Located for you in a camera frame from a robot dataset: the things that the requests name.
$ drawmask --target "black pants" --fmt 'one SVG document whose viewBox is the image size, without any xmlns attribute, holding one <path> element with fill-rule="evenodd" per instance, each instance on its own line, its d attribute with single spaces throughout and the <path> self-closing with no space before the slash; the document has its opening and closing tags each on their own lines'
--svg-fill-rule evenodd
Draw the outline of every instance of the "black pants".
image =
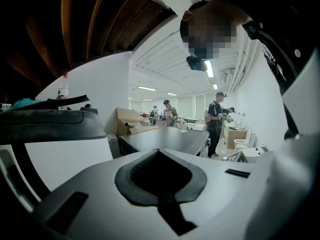
<svg viewBox="0 0 320 240">
<path fill-rule="evenodd" d="M 209 138 L 211 141 L 211 145 L 208 150 L 208 157 L 210 158 L 214 153 L 216 153 L 216 147 L 220 140 L 221 127 L 207 128 L 207 131 L 209 132 Z"/>
</svg>

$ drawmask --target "ceiling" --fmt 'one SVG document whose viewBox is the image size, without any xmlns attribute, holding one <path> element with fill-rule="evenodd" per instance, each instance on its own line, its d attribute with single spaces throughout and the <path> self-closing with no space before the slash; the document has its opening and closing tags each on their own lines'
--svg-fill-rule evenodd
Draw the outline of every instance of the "ceiling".
<svg viewBox="0 0 320 240">
<path fill-rule="evenodd" d="M 12 104 L 82 64 L 136 49 L 175 16 L 161 0 L 5 1 L 0 102 Z"/>
<path fill-rule="evenodd" d="M 200 0 L 187 0 L 189 4 Z M 179 33 L 179 20 L 172 26 L 171 32 L 162 39 L 154 42 L 153 46 L 132 60 L 129 74 L 128 97 L 134 100 L 165 99 L 170 97 L 167 93 L 180 96 L 213 93 L 216 90 L 213 84 L 218 85 L 218 90 L 225 91 L 230 87 L 223 81 L 226 70 L 234 72 L 239 52 L 239 38 L 232 48 L 221 50 L 218 59 L 212 59 L 214 77 L 209 78 L 206 72 L 190 70 L 186 57 L 189 56 L 188 48 L 182 43 Z M 139 89 L 138 86 L 154 88 L 157 91 Z"/>
</svg>

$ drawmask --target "cardboard box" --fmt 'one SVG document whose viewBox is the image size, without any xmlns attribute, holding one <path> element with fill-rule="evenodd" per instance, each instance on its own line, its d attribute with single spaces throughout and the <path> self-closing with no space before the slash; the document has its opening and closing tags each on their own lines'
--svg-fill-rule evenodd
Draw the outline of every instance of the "cardboard box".
<svg viewBox="0 0 320 240">
<path fill-rule="evenodd" d="M 227 136 L 227 148 L 234 150 L 235 149 L 235 140 L 245 140 L 247 136 L 247 130 L 232 130 L 229 129 Z"/>
<path fill-rule="evenodd" d="M 124 135 L 130 135 L 130 134 L 137 134 L 142 133 L 145 131 L 150 131 L 153 129 L 159 128 L 158 126 L 140 126 L 140 127 L 134 127 L 131 124 L 135 124 L 140 117 L 140 113 L 138 111 L 125 109 L 125 108 L 117 108 L 117 129 L 116 129 L 116 135 L 117 137 L 124 136 Z"/>
</svg>

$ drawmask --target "gray table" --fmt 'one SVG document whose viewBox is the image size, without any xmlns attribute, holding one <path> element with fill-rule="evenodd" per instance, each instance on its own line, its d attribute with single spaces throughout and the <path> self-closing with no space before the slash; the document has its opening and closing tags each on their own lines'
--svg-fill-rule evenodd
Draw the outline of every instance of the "gray table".
<svg viewBox="0 0 320 240">
<path fill-rule="evenodd" d="M 208 144 L 207 131 L 188 130 L 181 132 L 175 127 L 160 127 L 120 137 L 120 145 L 124 154 L 152 149 L 172 149 L 193 156 L 201 156 Z"/>
</svg>

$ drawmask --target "person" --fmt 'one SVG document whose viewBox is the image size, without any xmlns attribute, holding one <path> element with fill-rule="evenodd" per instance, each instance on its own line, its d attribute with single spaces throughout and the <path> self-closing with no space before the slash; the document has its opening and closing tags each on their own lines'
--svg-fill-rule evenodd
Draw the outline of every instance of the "person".
<svg viewBox="0 0 320 240">
<path fill-rule="evenodd" d="M 156 125 L 156 117 L 159 116 L 159 114 L 158 114 L 158 109 L 157 109 L 157 106 L 156 106 L 156 105 L 154 105 L 154 106 L 153 106 L 153 109 L 150 110 L 149 115 L 150 115 L 151 118 L 153 118 L 152 124 L 153 124 L 153 125 Z"/>
<path fill-rule="evenodd" d="M 202 0 L 184 12 L 180 35 L 192 54 L 212 59 L 219 56 L 220 47 L 235 39 L 237 27 L 242 25 L 250 39 L 262 42 L 265 58 L 283 95 L 316 47 L 319 31 L 316 24 L 309 23 L 315 17 L 312 8 L 317 7 L 316 1 Z M 292 138 L 298 129 L 285 105 L 284 112 L 289 128 L 284 138 Z"/>
<path fill-rule="evenodd" d="M 232 106 L 232 107 L 229 107 L 229 108 L 223 108 L 222 109 L 222 113 L 225 113 L 227 115 L 229 115 L 230 113 L 234 113 L 236 110 L 235 108 Z M 220 134 L 220 140 L 225 138 L 225 120 L 222 120 L 222 127 L 221 127 L 221 134 Z"/>
<path fill-rule="evenodd" d="M 222 118 L 219 117 L 219 114 L 222 114 L 222 107 L 220 106 L 220 102 L 224 99 L 225 95 L 222 91 L 218 91 L 215 94 L 215 100 L 213 103 L 209 105 L 209 109 L 206 115 L 207 119 L 207 131 L 209 132 L 210 138 L 210 146 L 208 150 L 208 157 L 211 156 L 218 157 L 219 155 L 216 153 L 216 148 L 219 143 L 220 134 L 222 130 Z"/>
<path fill-rule="evenodd" d="M 170 101 L 165 99 L 163 102 L 165 109 L 163 110 L 163 119 L 165 126 L 176 127 L 178 122 L 178 113 L 176 108 L 170 105 Z"/>
</svg>

